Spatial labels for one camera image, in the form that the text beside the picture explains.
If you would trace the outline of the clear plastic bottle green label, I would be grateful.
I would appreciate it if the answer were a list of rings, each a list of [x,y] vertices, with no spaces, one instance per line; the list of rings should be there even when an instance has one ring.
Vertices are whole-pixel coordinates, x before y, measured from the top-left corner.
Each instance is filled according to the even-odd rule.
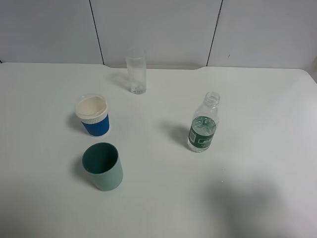
[[[208,92],[195,111],[187,140],[191,151],[201,153],[210,147],[219,122],[219,102],[220,95],[217,92]]]

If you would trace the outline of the blue white ribbed cup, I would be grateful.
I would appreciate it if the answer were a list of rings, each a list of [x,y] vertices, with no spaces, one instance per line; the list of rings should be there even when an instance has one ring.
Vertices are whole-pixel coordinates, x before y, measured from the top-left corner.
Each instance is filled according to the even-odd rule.
[[[87,132],[94,137],[103,136],[110,129],[106,99],[98,94],[81,96],[75,105],[75,114]]]

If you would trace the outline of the teal green plastic cup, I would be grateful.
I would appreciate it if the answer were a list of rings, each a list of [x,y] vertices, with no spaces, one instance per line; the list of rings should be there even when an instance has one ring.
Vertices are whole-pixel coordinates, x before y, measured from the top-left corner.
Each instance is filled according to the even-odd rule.
[[[118,150],[110,143],[90,146],[82,156],[82,166],[97,189],[116,189],[123,180],[123,169]]]

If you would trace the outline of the tall clear drinking glass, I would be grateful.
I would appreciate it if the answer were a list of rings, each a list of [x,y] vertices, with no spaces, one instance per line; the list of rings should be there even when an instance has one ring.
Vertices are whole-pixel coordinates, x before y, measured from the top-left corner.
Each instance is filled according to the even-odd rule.
[[[139,48],[131,48],[126,56],[126,65],[130,83],[130,91],[143,94],[147,89],[146,52]]]

